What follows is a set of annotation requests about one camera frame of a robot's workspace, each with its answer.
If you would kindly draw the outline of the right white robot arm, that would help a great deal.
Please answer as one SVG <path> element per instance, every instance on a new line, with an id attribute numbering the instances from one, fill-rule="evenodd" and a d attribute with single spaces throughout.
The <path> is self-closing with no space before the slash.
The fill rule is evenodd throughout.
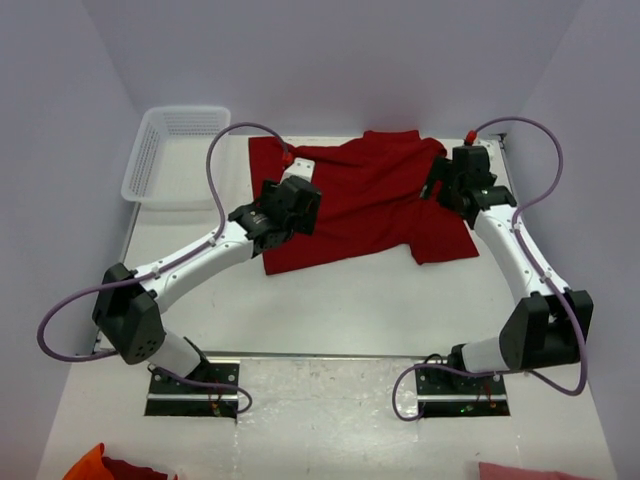
<path id="1" fill-rule="evenodd" d="M 575 364 L 593 315 L 593 301 L 574 290 L 546 261 L 524 223 L 517 202 L 498 184 L 483 146 L 463 145 L 435 158 L 421 194 L 458 214 L 486 244 L 503 274 L 515 308 L 500 333 L 453 347 L 448 385 L 467 393 L 484 373 L 531 371 Z"/>

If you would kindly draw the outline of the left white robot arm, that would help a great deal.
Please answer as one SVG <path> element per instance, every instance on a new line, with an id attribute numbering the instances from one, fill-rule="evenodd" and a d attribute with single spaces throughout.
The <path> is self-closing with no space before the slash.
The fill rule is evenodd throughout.
<path id="1" fill-rule="evenodd" d="M 193 342 L 163 326 L 163 314 L 224 270 L 297 234 L 313 234 L 321 199 L 321 191 L 299 176 L 264 181 L 258 198 L 233 210 L 218 230 L 136 269 L 122 263 L 109 267 L 94 305 L 94 323 L 126 364 L 147 362 L 171 372 L 183 391 L 198 392 L 208 379 L 204 356 Z"/>

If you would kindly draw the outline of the red t shirt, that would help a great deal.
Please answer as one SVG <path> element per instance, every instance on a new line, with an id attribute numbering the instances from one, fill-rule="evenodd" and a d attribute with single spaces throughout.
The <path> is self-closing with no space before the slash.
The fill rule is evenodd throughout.
<path id="1" fill-rule="evenodd" d="M 433 162 L 446 147 L 415 131 L 367 131 L 339 146 L 281 148 L 273 137 L 248 141 L 252 190 L 281 178 L 295 160 L 314 162 L 312 184 L 322 193 L 312 235 L 295 235 L 263 254 L 276 275 L 344 259 L 409 247 L 419 265 L 470 259 L 479 252 L 464 221 L 422 198 Z"/>

